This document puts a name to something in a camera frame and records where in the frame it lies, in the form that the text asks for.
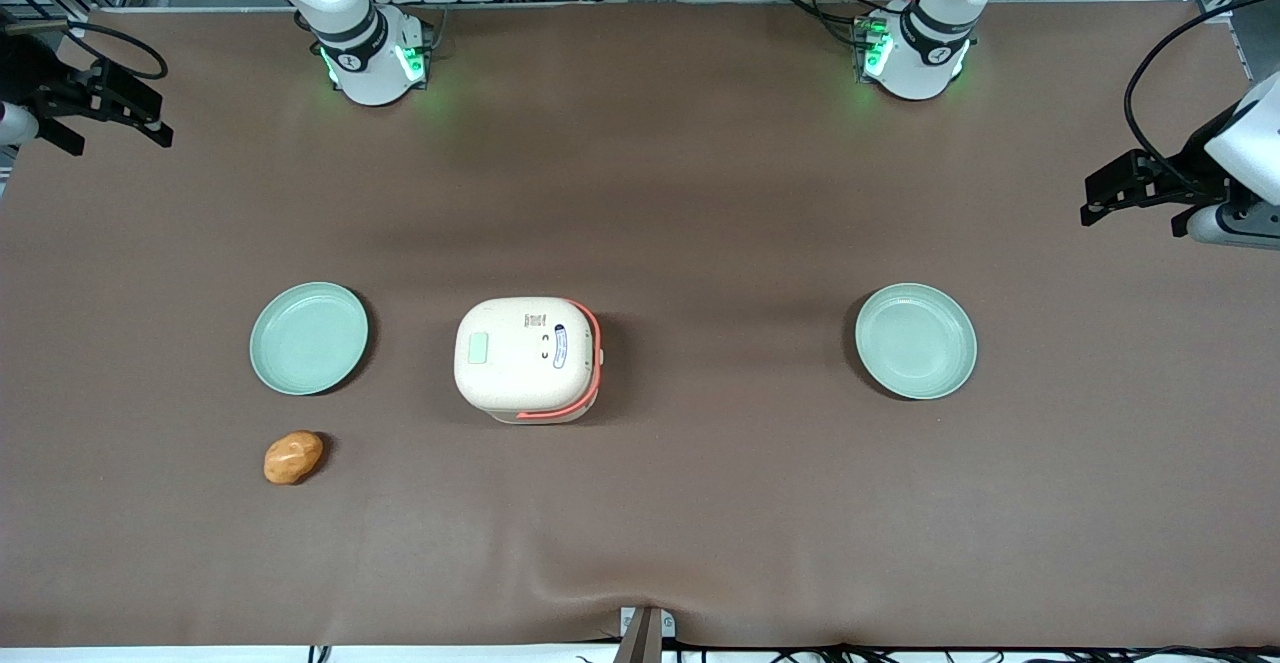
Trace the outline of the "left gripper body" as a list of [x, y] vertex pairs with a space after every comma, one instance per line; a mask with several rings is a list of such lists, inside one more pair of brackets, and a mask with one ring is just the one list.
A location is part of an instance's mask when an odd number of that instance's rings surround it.
[[1183, 147], [1198, 179], [1219, 177], [1279, 204], [1279, 72], [1257, 81], [1233, 108], [1189, 136]]

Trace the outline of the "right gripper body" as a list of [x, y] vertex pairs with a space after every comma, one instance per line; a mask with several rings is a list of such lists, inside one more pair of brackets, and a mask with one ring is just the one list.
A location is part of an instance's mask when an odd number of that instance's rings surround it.
[[58, 122], [61, 102], [87, 95], [84, 76], [60, 61], [31, 35], [1, 38], [1, 143], [20, 147], [46, 140], [73, 156], [84, 152], [82, 134]]

